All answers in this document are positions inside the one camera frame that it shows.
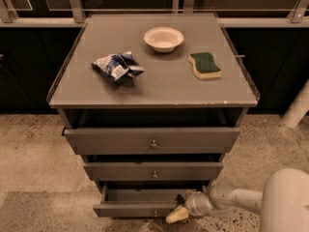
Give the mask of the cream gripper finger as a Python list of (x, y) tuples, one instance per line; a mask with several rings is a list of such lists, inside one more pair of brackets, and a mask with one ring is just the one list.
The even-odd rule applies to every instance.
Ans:
[(177, 207), (172, 213), (166, 217), (168, 223), (174, 223), (189, 217), (189, 211), (184, 206)]

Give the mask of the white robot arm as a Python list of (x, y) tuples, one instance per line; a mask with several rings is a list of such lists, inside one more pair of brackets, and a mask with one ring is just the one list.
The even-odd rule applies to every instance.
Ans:
[(236, 208), (260, 216), (259, 232), (309, 232), (309, 175), (285, 168), (274, 172), (262, 191), (219, 184), (207, 192), (193, 191), (166, 221), (189, 216), (228, 218)]

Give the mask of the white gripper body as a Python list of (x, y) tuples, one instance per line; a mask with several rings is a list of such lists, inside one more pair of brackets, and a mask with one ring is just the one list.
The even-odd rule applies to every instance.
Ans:
[(195, 217), (210, 216), (214, 211), (210, 199), (201, 191), (190, 193), (187, 196), (184, 205), (189, 213)]

